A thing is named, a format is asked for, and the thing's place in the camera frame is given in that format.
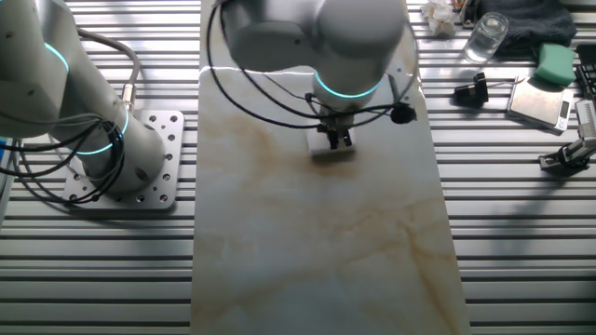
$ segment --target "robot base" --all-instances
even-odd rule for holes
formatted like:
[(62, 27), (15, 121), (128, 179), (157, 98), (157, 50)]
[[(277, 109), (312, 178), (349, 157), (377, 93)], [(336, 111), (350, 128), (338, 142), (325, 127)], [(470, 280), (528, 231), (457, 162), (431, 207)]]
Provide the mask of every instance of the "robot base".
[[(69, 207), (70, 210), (147, 211), (168, 210), (174, 206), (182, 153), (184, 115), (178, 111), (136, 111), (135, 114), (140, 121), (156, 130), (166, 147), (164, 166), (159, 176), (150, 185), (135, 193), (105, 194), (96, 202)], [(83, 196), (94, 187), (90, 181), (69, 170), (62, 198)]]
[(306, 141), (308, 142), (308, 151), (312, 156), (321, 156), (325, 154), (349, 153), (356, 150), (354, 137), (354, 128), (347, 131), (346, 136), (335, 134), (337, 142), (332, 143), (330, 135), (325, 132), (318, 132), (316, 129), (306, 130)]

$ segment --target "digital scale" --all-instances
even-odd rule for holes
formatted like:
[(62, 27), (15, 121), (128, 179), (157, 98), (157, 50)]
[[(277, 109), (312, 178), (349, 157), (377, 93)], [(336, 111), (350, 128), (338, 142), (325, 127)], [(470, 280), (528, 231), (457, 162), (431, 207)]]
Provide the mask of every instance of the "digital scale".
[(574, 92), (530, 77), (517, 77), (508, 114), (545, 126), (559, 135), (567, 130)]

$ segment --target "metal mounting plate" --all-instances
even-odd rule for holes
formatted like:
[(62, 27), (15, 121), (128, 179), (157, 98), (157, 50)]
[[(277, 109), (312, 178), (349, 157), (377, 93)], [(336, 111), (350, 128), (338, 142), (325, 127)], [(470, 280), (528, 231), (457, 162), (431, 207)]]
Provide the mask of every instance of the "metal mounting plate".
[[(176, 202), (176, 184), (182, 152), (184, 115), (179, 111), (136, 111), (136, 118), (153, 127), (166, 146), (164, 167), (159, 176), (147, 187), (131, 194), (105, 194), (97, 202), (91, 202), (70, 210), (168, 210)], [(73, 194), (83, 196), (94, 188), (85, 178), (68, 171), (62, 198)]]

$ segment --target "green sponge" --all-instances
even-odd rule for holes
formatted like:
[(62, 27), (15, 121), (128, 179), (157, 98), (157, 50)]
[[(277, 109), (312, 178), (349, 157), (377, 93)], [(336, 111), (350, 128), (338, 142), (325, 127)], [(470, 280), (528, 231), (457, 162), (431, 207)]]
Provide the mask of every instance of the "green sponge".
[(574, 74), (575, 52), (554, 43), (540, 46), (540, 64), (536, 76), (553, 84), (568, 87), (576, 80)]

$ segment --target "black cloth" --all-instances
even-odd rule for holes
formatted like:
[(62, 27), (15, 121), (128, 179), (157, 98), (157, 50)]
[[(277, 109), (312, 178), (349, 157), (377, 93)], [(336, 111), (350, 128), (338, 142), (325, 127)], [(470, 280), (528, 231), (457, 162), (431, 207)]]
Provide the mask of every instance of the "black cloth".
[(577, 33), (571, 14), (559, 0), (482, 0), (478, 16), (497, 12), (509, 21), (509, 29), (497, 53), (522, 53), (545, 42), (571, 45)]

